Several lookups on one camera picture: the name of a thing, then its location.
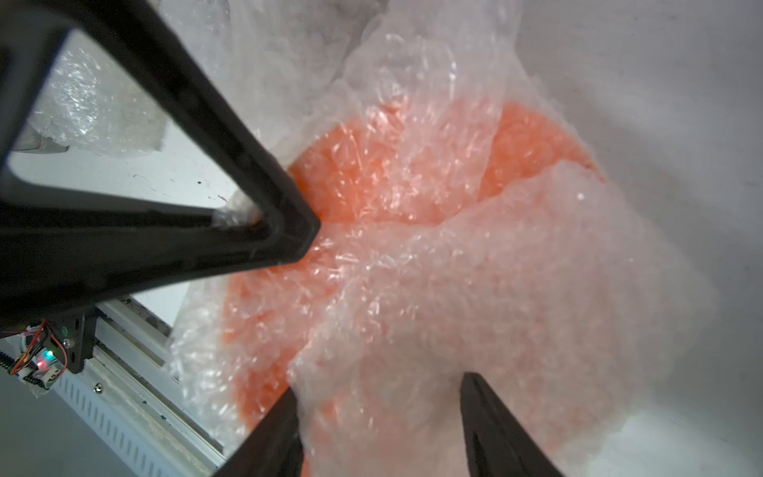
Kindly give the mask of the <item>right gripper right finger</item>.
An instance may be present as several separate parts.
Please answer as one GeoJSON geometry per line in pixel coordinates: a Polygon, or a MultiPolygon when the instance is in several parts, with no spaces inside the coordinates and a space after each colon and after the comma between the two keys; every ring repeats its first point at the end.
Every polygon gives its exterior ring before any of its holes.
{"type": "Polygon", "coordinates": [[[472,477],[562,477],[480,374],[463,376],[460,411],[472,477]]]}

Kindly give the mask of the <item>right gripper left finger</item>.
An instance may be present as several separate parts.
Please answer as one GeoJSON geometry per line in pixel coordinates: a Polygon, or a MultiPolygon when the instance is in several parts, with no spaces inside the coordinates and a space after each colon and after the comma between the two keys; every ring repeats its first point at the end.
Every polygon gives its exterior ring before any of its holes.
{"type": "Polygon", "coordinates": [[[298,401],[287,388],[214,477],[299,477],[304,462],[298,401]]]}

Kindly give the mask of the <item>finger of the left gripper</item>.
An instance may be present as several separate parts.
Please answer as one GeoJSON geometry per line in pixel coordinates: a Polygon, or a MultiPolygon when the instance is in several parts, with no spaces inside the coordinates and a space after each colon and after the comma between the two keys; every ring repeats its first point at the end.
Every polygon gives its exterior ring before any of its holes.
{"type": "Polygon", "coordinates": [[[298,262],[321,224],[144,1],[1,5],[1,154],[8,157],[73,30],[89,34],[258,207],[241,226],[210,209],[35,186],[1,173],[1,318],[31,322],[208,276],[298,262]]]}

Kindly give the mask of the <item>orange dinner plate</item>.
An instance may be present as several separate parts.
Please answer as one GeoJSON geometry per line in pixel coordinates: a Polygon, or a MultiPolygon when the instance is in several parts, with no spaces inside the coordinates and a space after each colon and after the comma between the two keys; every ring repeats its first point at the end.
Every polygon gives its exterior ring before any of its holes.
{"type": "Polygon", "coordinates": [[[437,423],[468,352],[506,371],[499,199],[548,190],[554,170],[602,179],[575,137],[518,103],[499,117],[456,103],[440,126],[389,103],[308,147],[289,174],[322,223],[311,250],[228,284],[223,341],[244,427],[297,376],[326,425],[318,442],[337,430],[378,451],[437,423]]]}

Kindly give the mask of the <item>bubble wrap around orange plate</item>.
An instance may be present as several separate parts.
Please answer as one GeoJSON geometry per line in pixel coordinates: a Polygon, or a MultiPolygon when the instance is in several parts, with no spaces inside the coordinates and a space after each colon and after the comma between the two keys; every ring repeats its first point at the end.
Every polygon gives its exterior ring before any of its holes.
{"type": "Polygon", "coordinates": [[[529,78],[515,1],[392,1],[280,144],[322,227],[193,285],[171,365],[226,450],[294,389],[311,476],[464,476],[481,374],[565,471],[663,381],[713,286],[529,78]]]}

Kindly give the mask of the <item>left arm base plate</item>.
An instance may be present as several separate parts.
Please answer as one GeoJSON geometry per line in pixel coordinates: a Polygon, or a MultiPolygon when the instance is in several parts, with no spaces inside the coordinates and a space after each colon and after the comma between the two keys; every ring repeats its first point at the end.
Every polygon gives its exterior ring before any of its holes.
{"type": "Polygon", "coordinates": [[[85,369],[85,361],[93,357],[99,317],[93,308],[60,320],[1,330],[1,340],[18,343],[17,351],[1,352],[1,370],[49,391],[66,373],[78,374],[85,369]]]}

